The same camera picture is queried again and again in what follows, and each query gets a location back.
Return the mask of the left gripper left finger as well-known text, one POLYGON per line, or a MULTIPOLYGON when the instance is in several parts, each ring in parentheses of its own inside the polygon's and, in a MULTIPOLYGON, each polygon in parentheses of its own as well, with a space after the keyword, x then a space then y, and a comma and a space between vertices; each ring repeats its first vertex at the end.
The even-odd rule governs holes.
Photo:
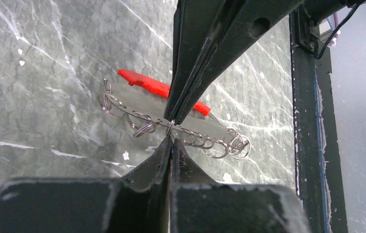
POLYGON ((0 187, 0 233, 165 233, 173 141, 121 178, 15 178, 0 187))

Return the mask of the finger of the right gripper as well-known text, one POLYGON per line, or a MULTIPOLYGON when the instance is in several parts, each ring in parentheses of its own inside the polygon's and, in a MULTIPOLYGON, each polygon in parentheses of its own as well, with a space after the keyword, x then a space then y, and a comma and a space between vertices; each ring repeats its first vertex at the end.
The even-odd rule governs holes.
POLYGON ((180 0, 173 25, 173 121, 299 0, 180 0))
POLYGON ((178 1, 166 117, 184 120, 208 86, 247 50, 238 25, 246 11, 245 0, 178 1))

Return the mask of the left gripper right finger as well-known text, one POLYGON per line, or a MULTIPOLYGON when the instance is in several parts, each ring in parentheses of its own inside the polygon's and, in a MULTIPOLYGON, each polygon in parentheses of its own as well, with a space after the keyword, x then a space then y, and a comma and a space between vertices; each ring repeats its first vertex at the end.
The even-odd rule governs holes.
POLYGON ((301 201, 287 186, 223 184, 173 143, 170 224, 173 233, 309 233, 301 201))

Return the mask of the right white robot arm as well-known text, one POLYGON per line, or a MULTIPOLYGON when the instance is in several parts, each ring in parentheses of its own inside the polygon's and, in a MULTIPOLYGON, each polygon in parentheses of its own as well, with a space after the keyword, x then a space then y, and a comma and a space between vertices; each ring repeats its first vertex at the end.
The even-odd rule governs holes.
POLYGON ((286 15, 319 23, 360 0, 180 0, 174 14, 173 77, 164 118, 182 124, 206 89, 286 15))

